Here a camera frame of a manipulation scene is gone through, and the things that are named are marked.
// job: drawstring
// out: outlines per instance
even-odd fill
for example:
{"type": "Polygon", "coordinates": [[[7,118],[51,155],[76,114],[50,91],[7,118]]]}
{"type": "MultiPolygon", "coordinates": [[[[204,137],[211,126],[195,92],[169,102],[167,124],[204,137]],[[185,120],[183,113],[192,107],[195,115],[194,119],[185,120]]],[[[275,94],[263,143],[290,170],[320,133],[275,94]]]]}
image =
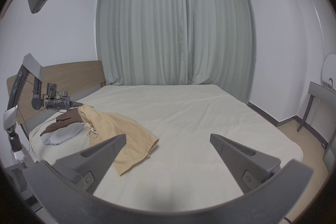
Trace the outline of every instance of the drawstring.
{"type": "Polygon", "coordinates": [[[89,129],[90,130],[88,130],[88,134],[89,134],[89,132],[93,132],[93,133],[95,133],[95,134],[98,134],[97,132],[96,132],[96,130],[94,129],[94,128],[92,128],[88,123],[86,123],[86,125],[89,127],[89,129]]]}

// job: bed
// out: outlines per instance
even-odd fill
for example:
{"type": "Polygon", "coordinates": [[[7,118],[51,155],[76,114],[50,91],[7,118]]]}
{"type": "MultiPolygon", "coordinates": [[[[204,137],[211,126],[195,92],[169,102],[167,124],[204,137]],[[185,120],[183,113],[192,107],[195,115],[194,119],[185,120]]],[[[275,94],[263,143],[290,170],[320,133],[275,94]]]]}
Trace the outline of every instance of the bed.
{"type": "MultiPolygon", "coordinates": [[[[80,102],[136,120],[160,139],[149,159],[121,177],[111,166],[96,189],[96,197],[124,207],[178,212],[241,196],[242,191],[209,142],[211,133],[278,157],[281,167],[291,159],[303,158],[297,144],[216,85],[109,85],[80,102]]],[[[29,135],[37,160],[53,164],[89,146],[86,129],[60,145],[42,144],[40,133],[58,115],[29,135]]]]}

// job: faucet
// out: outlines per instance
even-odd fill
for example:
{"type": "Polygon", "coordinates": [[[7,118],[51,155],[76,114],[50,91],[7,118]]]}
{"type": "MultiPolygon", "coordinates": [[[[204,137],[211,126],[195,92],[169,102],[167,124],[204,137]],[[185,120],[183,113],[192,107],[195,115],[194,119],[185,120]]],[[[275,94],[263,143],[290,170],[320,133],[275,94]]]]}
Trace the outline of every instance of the faucet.
{"type": "Polygon", "coordinates": [[[333,90],[334,89],[334,86],[333,86],[333,79],[330,78],[329,81],[331,80],[331,89],[333,90]]]}

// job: black baseboard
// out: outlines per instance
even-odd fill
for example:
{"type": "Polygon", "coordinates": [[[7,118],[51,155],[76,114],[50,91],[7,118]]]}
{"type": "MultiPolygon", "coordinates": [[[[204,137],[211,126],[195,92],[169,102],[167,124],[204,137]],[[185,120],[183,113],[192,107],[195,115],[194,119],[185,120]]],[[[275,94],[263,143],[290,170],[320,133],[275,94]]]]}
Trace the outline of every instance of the black baseboard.
{"type": "MultiPolygon", "coordinates": [[[[294,120],[301,124],[302,119],[298,116],[293,117],[294,120]]],[[[317,130],[315,130],[312,126],[310,126],[307,122],[303,124],[303,126],[313,135],[316,139],[321,143],[321,146],[326,149],[328,146],[328,142],[319,134],[317,130]]]]}
{"type": "Polygon", "coordinates": [[[262,110],[261,108],[257,107],[256,105],[252,104],[252,103],[248,103],[248,106],[253,109],[254,111],[256,111],[259,115],[261,115],[262,117],[264,117],[266,120],[268,120],[271,124],[273,124],[275,127],[279,127],[281,125],[284,125],[290,121],[293,120],[292,117],[284,120],[284,121],[277,121],[274,117],[272,117],[271,115],[267,114],[264,110],[262,110]]]}
{"type": "MultiPolygon", "coordinates": [[[[290,117],[284,121],[277,121],[274,117],[271,115],[267,114],[264,110],[261,108],[257,107],[256,105],[252,103],[248,103],[248,106],[256,111],[259,115],[263,116],[265,119],[267,119],[270,123],[272,123],[275,127],[279,127],[281,125],[284,125],[292,120],[295,120],[301,124],[302,119],[298,116],[290,117]]],[[[317,130],[315,130],[312,126],[310,126],[307,122],[304,123],[303,125],[313,136],[316,137],[316,139],[321,143],[321,146],[326,149],[328,146],[328,142],[319,134],[317,130]]]]}

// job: green curtain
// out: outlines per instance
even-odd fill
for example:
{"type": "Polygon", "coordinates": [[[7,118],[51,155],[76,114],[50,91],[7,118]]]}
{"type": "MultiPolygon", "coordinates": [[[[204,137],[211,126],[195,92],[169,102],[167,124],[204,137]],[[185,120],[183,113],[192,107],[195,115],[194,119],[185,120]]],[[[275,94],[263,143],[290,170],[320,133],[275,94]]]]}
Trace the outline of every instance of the green curtain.
{"type": "Polygon", "coordinates": [[[248,0],[98,0],[98,59],[113,85],[216,84],[248,102],[248,0]]]}

